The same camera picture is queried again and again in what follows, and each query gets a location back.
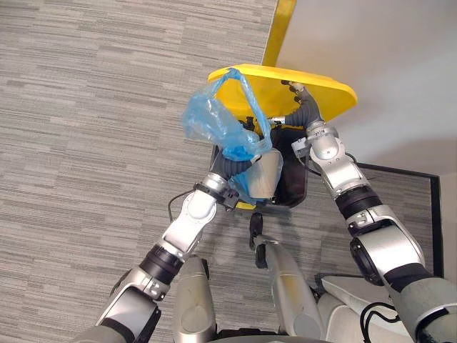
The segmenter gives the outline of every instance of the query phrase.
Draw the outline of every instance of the blue plastic bag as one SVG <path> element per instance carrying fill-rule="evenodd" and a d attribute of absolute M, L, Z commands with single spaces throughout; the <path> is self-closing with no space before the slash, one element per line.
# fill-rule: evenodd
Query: blue plastic bag
<path fill-rule="evenodd" d="M 222 102 L 215 98 L 217 91 L 227 79 L 240 81 L 263 133 L 262 140 L 255 132 L 243 128 Z M 232 161 L 248 161 L 272 148 L 268 119 L 259 107 L 248 80 L 235 68 L 230 68 L 218 81 L 191 97 L 183 114 L 183 126 L 188 138 L 211 141 L 223 148 L 224 156 Z"/>

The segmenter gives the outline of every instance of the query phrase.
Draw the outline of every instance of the yellow trash can lid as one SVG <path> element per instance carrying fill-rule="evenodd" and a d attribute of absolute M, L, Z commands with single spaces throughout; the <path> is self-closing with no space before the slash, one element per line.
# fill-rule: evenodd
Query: yellow trash can lid
<path fill-rule="evenodd" d="M 255 64 L 239 64 L 231 68 L 238 69 L 249 80 L 257 102 L 267 117 L 285 116 L 299 107 L 293 100 L 295 94 L 289 91 L 287 85 L 281 84 L 281 80 L 304 84 L 316 100 L 326 121 L 357 104 L 356 93 L 350 86 L 327 76 Z M 219 79 L 227 71 L 228 68 L 213 71 L 208 76 L 208 82 Z M 219 89 L 216 98 L 220 99 L 238 120 L 245 121 L 247 116 L 253 116 L 238 80 L 227 80 Z"/>

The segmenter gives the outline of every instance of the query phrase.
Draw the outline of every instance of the gray tube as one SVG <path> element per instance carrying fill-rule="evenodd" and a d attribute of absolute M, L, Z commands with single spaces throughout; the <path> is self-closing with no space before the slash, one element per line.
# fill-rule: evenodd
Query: gray tube
<path fill-rule="evenodd" d="M 235 162 L 230 159 L 226 159 L 222 154 L 222 150 L 220 150 L 214 159 L 213 165 L 211 166 L 211 172 L 218 174 L 225 180 L 228 180 L 231 177 L 246 171 L 250 166 L 252 166 L 251 161 Z"/>
<path fill-rule="evenodd" d="M 305 129 L 315 121 L 322 121 L 316 100 L 304 89 L 299 93 L 301 106 L 286 116 L 286 125 L 303 126 Z"/>

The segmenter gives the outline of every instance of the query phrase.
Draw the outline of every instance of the silver robot arm segment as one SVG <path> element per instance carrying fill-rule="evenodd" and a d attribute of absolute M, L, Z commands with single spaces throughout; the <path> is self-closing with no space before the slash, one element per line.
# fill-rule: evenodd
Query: silver robot arm segment
<path fill-rule="evenodd" d="M 157 306 L 183 263 L 200 241 L 203 228 L 216 214 L 216 203 L 233 209 L 238 194 L 227 181 L 210 172 L 184 200 L 179 217 L 170 224 L 140 265 L 114 286 L 96 325 L 73 343 L 147 342 L 161 312 Z"/>
<path fill-rule="evenodd" d="M 315 121 L 293 149 L 298 158 L 309 152 L 346 219 L 359 269 L 369 282 L 387 288 L 411 337 L 417 342 L 456 342 L 456 285 L 425 269 L 417 241 L 346 156 L 336 130 Z"/>

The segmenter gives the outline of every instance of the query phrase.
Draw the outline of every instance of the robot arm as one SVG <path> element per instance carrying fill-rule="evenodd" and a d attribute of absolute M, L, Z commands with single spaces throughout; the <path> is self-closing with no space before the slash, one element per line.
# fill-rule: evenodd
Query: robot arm
<path fill-rule="evenodd" d="M 227 181 L 212 172 L 194 189 L 184 200 L 179 217 L 140 265 L 119 280 L 96 325 L 73 343 L 149 341 L 161 316 L 157 303 L 165 297 L 171 281 L 195 249 L 204 226 L 214 218 L 216 203 L 233 209 L 238 202 L 238 194 Z"/>
<path fill-rule="evenodd" d="M 346 155 L 336 130 L 322 119 L 293 144 L 309 153 L 353 237 L 351 254 L 364 277 L 385 286 L 408 333 L 417 342 L 457 340 L 457 287 L 425 269 L 417 241 Z"/>

